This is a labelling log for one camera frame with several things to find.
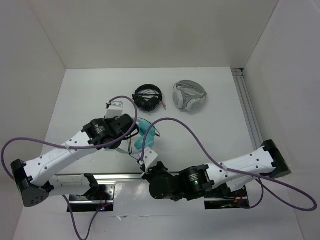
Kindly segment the teal cat ear headphones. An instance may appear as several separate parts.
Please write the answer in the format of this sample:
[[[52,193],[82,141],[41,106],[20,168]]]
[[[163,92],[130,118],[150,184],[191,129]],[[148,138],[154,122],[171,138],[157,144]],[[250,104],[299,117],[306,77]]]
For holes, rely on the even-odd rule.
[[[143,146],[143,140],[144,140],[144,136],[146,134],[146,131],[148,130],[148,128],[150,127],[150,125],[152,124],[152,122],[139,117],[137,119],[137,125],[139,128],[139,135],[140,138],[135,142],[134,147],[135,150],[132,150],[131,145],[129,145],[128,150],[124,150],[121,148],[116,148],[116,149],[106,149],[106,152],[110,152],[110,151],[116,151],[120,154],[127,154],[127,155],[136,155],[139,154],[142,150],[142,146]],[[155,144],[155,138],[156,137],[161,137],[160,132],[153,126],[150,131],[148,132],[147,136],[146,136],[146,140],[145,140],[145,147],[153,147]]]

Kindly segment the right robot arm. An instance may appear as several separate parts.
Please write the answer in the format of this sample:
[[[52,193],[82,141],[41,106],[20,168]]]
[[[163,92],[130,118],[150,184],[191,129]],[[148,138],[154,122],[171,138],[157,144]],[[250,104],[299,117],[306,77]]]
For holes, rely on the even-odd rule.
[[[292,172],[273,140],[264,141],[250,154],[219,164],[191,166],[176,175],[168,172],[149,147],[139,156],[141,177],[148,181],[150,195],[156,200],[175,202],[199,199],[210,192],[225,198],[260,176],[277,179]]]

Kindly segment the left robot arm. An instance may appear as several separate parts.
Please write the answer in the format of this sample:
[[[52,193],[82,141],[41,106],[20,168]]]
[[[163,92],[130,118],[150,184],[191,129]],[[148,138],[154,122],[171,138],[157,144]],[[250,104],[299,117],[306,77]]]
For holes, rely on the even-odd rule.
[[[88,200],[97,197],[101,187],[93,174],[62,176],[58,173],[101,149],[118,148],[122,140],[138,128],[137,121],[128,114],[96,118],[58,148],[33,160],[13,161],[10,166],[23,205],[34,207],[59,195],[78,195]]]

